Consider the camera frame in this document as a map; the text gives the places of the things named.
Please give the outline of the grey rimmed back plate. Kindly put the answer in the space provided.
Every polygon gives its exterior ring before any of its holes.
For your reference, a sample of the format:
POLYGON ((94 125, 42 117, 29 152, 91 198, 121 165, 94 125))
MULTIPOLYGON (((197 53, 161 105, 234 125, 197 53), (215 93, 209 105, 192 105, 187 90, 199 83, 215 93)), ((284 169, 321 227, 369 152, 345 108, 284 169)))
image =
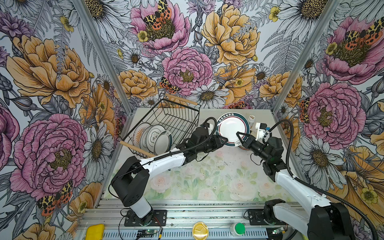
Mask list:
POLYGON ((236 132, 249 134, 251 130, 248 120, 239 113, 226 113, 219 118, 217 123, 216 135, 227 138, 226 146, 228 147, 238 147, 236 146, 238 140, 236 132))

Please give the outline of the black wire dish rack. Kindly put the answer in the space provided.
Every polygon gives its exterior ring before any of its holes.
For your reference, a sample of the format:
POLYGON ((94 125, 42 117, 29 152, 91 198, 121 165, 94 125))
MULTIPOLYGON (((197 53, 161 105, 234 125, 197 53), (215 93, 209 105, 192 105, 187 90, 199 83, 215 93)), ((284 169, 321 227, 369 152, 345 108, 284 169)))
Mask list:
POLYGON ((120 144, 129 148, 130 151, 143 158, 156 156, 148 150, 135 147, 132 142, 132 135, 135 128, 141 123, 161 125, 173 136, 171 149, 180 144, 184 139, 192 135, 193 130, 198 126, 201 104, 196 101, 186 100, 171 94, 164 94, 163 97, 151 108, 139 108, 134 116, 133 126, 129 132, 122 137, 120 144))

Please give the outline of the large white back plate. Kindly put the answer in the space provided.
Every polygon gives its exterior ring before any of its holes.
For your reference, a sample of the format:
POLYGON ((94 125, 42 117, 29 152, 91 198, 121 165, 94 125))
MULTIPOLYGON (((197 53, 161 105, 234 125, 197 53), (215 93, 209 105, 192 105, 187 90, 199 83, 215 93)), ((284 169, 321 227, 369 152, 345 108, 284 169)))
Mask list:
POLYGON ((140 148, 142 150, 148 150, 154 152, 155 142, 158 136, 166 129, 161 125, 149 126, 142 134, 140 139, 140 148))

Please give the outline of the dark rimmed back plate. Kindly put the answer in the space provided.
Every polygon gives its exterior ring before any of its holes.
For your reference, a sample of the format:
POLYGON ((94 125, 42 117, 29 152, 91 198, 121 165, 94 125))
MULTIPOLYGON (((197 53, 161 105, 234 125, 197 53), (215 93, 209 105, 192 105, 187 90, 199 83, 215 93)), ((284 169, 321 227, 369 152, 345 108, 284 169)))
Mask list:
POLYGON ((173 136, 170 131, 161 132, 156 138, 154 145, 154 154, 161 155, 171 149, 173 144, 173 136))

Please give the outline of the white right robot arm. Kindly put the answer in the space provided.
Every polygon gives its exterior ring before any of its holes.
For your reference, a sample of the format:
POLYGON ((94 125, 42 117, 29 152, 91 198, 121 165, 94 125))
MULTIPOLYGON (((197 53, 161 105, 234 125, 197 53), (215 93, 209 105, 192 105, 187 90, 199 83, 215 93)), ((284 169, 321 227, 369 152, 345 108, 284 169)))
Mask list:
POLYGON ((282 160, 282 140, 270 137, 262 143, 254 136, 237 132, 241 144, 262 159, 265 174, 286 190, 301 205, 302 210, 292 208, 281 199, 265 202, 263 219, 268 224, 286 223, 304 234, 309 240, 354 240, 355 233, 347 208, 332 203, 325 194, 300 183, 289 173, 282 160))

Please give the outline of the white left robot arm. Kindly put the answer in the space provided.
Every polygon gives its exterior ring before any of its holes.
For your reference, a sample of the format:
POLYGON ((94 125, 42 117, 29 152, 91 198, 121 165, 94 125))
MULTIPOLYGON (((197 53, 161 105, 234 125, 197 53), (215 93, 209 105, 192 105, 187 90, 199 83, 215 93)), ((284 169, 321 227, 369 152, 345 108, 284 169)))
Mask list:
POLYGON ((124 207, 129 208, 129 218, 147 226, 156 219, 153 207, 144 197, 148 181, 167 170, 196 160, 199 153, 214 152, 227 142, 228 138, 210 131, 208 123, 203 123, 193 131, 190 138, 164 154, 141 160, 135 156, 128 158, 111 180, 110 186, 124 207))

